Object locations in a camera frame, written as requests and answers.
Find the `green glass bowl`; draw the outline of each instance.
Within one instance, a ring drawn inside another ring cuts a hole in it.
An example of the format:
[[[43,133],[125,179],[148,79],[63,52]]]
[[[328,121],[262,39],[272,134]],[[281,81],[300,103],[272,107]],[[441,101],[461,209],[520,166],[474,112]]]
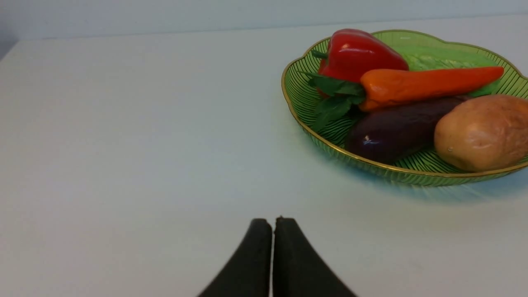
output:
[[[509,61],[492,51],[475,45],[443,41],[434,36],[416,31],[386,30],[374,32],[373,35],[391,47],[411,45],[483,55],[495,61],[497,65],[504,67],[504,74],[497,87],[493,90],[493,94],[508,94],[525,99],[528,97],[528,78],[521,75],[520,71]],[[391,165],[374,162],[352,154],[343,148],[345,135],[354,123],[354,119],[349,117],[338,119],[330,123],[319,134],[315,133],[310,127],[315,121],[315,107],[322,99],[315,88],[308,85],[308,77],[298,71],[317,72],[320,60],[313,57],[310,51],[315,49],[320,52],[326,52],[329,41],[330,38],[325,38],[317,42],[301,58],[292,61],[285,68],[281,79],[282,92],[291,114],[313,142],[324,152],[346,164],[353,165],[380,177],[395,182],[423,186],[456,185],[491,180],[528,166],[527,156],[517,165],[509,168],[466,173],[440,159],[434,148],[423,150]]]

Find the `potato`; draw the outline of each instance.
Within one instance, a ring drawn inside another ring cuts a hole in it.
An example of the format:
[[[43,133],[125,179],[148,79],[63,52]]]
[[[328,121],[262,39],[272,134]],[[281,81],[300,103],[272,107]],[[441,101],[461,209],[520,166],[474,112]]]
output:
[[[497,94],[458,105],[437,123],[435,149],[465,171],[515,165],[528,154],[528,101]]]

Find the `eggplant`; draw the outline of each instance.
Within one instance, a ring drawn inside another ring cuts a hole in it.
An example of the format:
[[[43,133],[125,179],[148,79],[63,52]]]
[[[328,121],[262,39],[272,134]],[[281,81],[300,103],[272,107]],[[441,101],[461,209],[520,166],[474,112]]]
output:
[[[432,145],[438,121],[471,98],[444,97],[370,113],[351,127],[345,149],[375,162],[392,164]]]

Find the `carrot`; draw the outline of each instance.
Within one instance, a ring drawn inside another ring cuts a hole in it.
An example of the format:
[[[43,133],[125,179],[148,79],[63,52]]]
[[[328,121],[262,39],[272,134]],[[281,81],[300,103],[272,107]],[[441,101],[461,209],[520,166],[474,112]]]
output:
[[[494,82],[503,73],[504,68],[500,66],[426,71],[370,70],[360,80],[366,98],[359,108],[370,113],[415,101],[467,94]]]

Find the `white table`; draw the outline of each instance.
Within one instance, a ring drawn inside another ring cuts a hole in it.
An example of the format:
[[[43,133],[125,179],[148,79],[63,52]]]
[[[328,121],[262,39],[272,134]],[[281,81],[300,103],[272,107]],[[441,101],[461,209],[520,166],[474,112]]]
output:
[[[528,170],[399,188],[293,120],[284,67],[348,26],[528,73],[528,15],[19,42],[0,62],[0,296],[195,296],[251,218],[283,215],[360,297],[526,297]]]

